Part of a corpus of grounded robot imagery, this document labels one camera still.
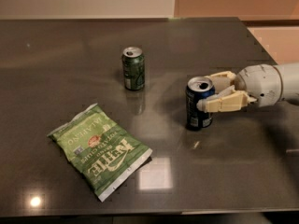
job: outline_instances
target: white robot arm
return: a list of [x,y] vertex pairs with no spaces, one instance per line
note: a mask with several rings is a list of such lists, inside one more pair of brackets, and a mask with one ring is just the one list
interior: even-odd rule
[[197,108],[204,112],[228,112],[248,104],[258,107],[287,101],[299,105],[299,63],[248,66],[237,75],[221,72],[207,76],[216,93],[200,100]]

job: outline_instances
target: table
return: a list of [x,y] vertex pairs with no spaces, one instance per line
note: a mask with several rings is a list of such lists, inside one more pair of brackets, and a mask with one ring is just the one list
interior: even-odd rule
[[[239,19],[1,21],[0,34],[0,217],[298,209],[298,107],[185,128],[191,77],[275,64]],[[123,86],[132,45],[146,58],[143,91]],[[153,150],[103,203],[46,137],[94,103]]]

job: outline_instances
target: chip bag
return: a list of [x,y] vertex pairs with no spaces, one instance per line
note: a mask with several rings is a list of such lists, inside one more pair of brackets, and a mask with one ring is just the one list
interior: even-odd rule
[[140,167],[152,150],[133,138],[97,105],[48,134],[103,202]]

